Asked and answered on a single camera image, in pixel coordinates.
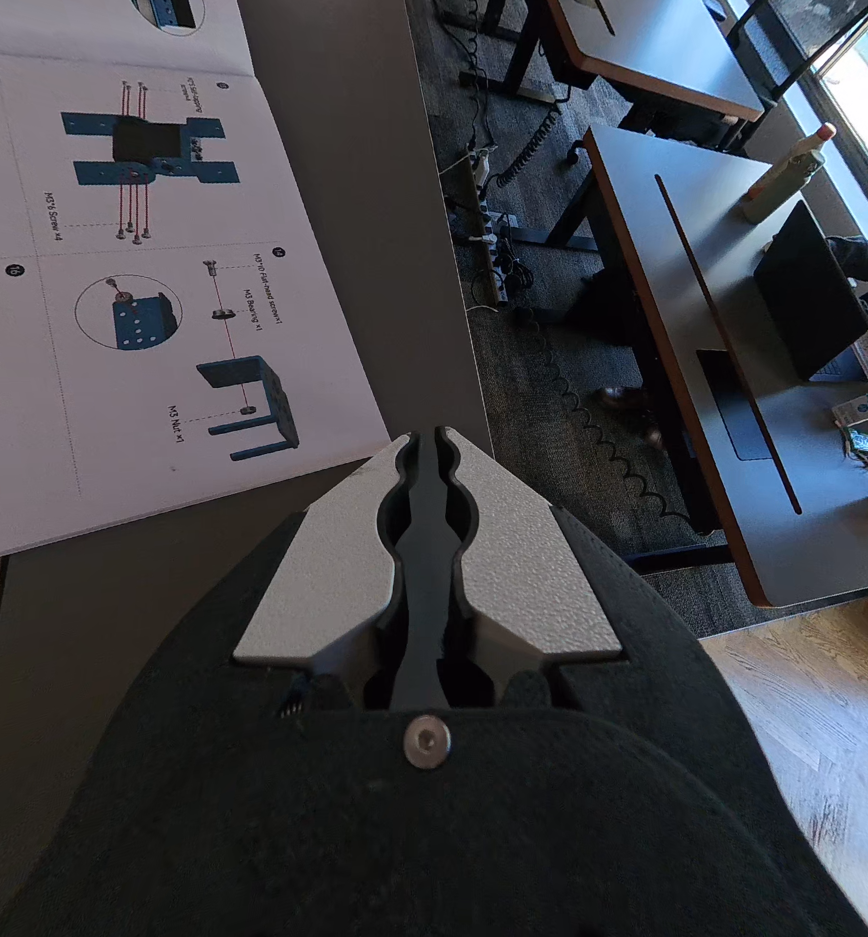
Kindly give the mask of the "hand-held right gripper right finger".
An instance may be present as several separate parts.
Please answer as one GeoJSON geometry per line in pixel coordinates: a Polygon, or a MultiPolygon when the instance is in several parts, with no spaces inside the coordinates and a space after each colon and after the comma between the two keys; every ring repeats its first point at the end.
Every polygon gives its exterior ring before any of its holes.
{"type": "Polygon", "coordinates": [[[437,428],[435,441],[459,541],[437,661],[444,693],[504,693],[523,671],[618,659],[552,504],[455,429],[437,428]]]}

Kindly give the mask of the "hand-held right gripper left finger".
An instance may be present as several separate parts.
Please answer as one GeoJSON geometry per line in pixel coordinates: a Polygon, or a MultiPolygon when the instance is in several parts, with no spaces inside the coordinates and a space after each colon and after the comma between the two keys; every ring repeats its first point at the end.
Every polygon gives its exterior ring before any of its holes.
{"type": "Polygon", "coordinates": [[[396,548],[411,524],[420,435],[393,440],[314,501],[233,651],[248,666],[384,682],[406,623],[396,548]]]}

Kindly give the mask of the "grey office desk wooden edge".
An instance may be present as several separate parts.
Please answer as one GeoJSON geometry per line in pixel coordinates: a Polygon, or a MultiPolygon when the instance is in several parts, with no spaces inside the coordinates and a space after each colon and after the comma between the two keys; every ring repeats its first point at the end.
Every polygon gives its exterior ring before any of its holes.
{"type": "Polygon", "coordinates": [[[868,590],[868,471],[832,409],[868,383],[800,381],[753,280],[794,196],[760,225],[740,197],[765,165],[592,124],[591,176],[568,206],[636,301],[633,345],[692,523],[725,534],[749,600],[868,590]]]}
{"type": "Polygon", "coordinates": [[[553,80],[587,90],[603,78],[632,89],[735,120],[756,122],[764,105],[727,41],[699,1],[528,1],[525,23],[503,80],[465,73],[508,97],[552,103],[523,88],[537,45],[553,80]]]}

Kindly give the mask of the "grey power strip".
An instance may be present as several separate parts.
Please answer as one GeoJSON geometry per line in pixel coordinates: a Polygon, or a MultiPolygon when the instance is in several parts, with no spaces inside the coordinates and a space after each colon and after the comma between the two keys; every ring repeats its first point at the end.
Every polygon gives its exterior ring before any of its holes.
{"type": "Polygon", "coordinates": [[[500,308],[509,303],[505,287],[505,275],[501,272],[499,262],[499,231],[498,215],[489,211],[487,202],[481,196],[484,183],[490,175],[489,147],[478,147],[466,153],[468,177],[472,187],[474,203],[474,234],[471,242],[481,249],[484,258],[484,275],[477,283],[485,286],[488,300],[485,305],[500,308]]]}

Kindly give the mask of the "white assembly instruction booklet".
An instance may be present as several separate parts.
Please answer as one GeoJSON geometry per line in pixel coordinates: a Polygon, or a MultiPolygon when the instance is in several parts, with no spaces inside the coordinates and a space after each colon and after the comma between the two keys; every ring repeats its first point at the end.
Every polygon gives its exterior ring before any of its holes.
{"type": "Polygon", "coordinates": [[[389,442],[237,2],[0,2],[0,556],[389,442]]]}

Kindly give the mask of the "black laptop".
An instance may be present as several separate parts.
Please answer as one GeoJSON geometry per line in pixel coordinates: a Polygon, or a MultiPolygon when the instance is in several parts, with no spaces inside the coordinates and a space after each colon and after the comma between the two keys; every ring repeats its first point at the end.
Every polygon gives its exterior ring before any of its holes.
{"type": "Polygon", "coordinates": [[[863,382],[868,322],[807,205],[797,202],[753,278],[801,381],[863,382]]]}

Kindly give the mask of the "pale bottle orange cap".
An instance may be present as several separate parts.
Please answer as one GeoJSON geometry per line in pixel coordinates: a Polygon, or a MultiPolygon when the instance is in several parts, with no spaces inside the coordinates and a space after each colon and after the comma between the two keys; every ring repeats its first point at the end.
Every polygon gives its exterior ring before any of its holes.
{"type": "Polygon", "coordinates": [[[800,192],[826,164],[824,147],[837,135],[832,123],[794,144],[744,194],[740,207],[744,219],[758,225],[800,192]]]}

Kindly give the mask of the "black mesh chair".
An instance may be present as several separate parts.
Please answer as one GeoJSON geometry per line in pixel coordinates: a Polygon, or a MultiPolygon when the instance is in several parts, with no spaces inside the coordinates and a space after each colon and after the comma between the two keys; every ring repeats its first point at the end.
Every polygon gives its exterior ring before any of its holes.
{"type": "Polygon", "coordinates": [[[868,1],[754,1],[726,40],[761,101],[777,103],[868,19],[868,1]]]}

